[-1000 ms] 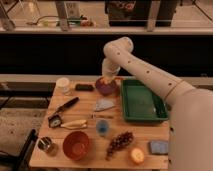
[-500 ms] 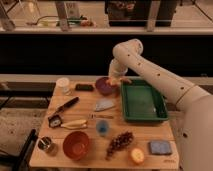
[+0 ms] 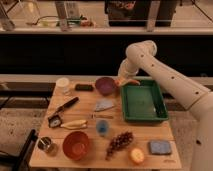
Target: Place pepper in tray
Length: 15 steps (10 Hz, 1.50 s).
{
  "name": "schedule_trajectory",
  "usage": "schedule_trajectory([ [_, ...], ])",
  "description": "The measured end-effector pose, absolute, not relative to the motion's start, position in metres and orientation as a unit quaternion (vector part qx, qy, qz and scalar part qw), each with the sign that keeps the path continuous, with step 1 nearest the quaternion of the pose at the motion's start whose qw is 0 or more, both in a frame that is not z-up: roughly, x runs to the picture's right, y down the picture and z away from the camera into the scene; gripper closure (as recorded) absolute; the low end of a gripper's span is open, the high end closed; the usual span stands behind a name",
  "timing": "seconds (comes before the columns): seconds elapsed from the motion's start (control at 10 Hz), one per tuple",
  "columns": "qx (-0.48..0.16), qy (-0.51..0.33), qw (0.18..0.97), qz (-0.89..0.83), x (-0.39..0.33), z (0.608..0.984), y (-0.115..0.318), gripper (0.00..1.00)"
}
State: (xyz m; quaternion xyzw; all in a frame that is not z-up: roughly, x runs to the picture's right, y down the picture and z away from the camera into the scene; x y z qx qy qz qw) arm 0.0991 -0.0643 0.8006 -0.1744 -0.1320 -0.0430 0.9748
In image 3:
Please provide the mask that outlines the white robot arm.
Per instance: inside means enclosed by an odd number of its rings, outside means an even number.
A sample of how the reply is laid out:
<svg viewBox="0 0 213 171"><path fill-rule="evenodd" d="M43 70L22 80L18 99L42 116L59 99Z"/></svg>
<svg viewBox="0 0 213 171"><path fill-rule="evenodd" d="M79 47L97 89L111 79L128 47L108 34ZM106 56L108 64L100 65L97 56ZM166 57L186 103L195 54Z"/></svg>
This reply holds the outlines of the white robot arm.
<svg viewBox="0 0 213 171"><path fill-rule="evenodd" d="M191 171L213 171L213 91L155 58L152 40L130 44L118 70L118 85L134 82L140 69L148 73L198 121Z"/></svg>

